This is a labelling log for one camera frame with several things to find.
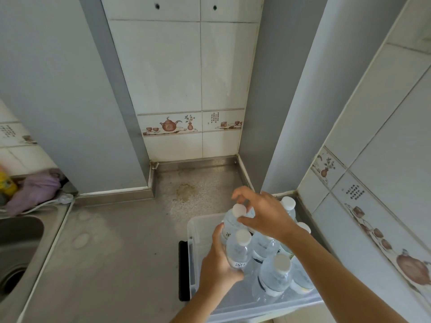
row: yellow bottle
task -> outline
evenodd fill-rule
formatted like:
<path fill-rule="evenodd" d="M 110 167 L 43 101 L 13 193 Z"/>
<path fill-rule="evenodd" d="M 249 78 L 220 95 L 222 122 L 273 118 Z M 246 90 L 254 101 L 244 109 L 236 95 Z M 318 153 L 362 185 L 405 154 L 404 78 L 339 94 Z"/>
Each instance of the yellow bottle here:
<path fill-rule="evenodd" d="M 0 192 L 12 197 L 18 190 L 18 186 L 9 178 L 6 170 L 0 165 Z"/>

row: brown stain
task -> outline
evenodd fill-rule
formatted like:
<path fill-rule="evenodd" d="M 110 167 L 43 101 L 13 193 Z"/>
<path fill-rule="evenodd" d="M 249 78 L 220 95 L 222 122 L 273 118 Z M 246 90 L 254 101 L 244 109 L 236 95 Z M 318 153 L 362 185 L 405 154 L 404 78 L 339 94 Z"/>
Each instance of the brown stain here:
<path fill-rule="evenodd" d="M 181 201 L 183 203 L 187 202 L 191 196 L 195 194 L 195 188 L 187 183 L 180 185 L 176 192 L 177 201 Z"/>

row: stainless steel sink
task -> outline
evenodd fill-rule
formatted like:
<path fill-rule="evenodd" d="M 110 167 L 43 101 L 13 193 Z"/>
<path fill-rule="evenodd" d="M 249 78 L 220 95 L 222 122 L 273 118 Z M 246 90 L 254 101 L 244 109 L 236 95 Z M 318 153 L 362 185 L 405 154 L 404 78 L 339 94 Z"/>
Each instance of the stainless steel sink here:
<path fill-rule="evenodd" d="M 0 322 L 16 323 L 33 289 L 68 205 L 0 219 Z"/>
<path fill-rule="evenodd" d="M 37 217 L 0 220 L 0 301 L 24 275 L 43 234 L 44 224 Z"/>

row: tiled wall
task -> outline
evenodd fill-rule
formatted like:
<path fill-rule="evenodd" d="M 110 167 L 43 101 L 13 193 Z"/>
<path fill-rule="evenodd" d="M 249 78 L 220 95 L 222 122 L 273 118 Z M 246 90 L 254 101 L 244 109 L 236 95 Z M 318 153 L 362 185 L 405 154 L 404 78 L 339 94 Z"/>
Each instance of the tiled wall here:
<path fill-rule="evenodd" d="M 298 189 L 342 263 L 411 322 L 431 317 L 423 16 L 431 17 L 431 0 L 410 0 Z"/>
<path fill-rule="evenodd" d="M 1 99 L 0 164 L 11 176 L 57 167 Z"/>
<path fill-rule="evenodd" d="M 263 0 L 102 0 L 153 161 L 233 155 Z"/>

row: person's left hand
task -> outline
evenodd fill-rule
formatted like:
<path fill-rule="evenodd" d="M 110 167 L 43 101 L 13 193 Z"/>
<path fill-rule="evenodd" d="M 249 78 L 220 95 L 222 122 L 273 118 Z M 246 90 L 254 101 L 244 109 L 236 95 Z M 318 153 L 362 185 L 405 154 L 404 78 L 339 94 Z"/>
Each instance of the person's left hand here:
<path fill-rule="evenodd" d="M 208 255 L 202 260 L 198 292 L 205 293 L 221 301 L 232 286 L 244 278 L 242 270 L 233 269 L 224 253 L 220 233 L 224 223 L 220 223 L 213 232 L 213 245 Z"/>

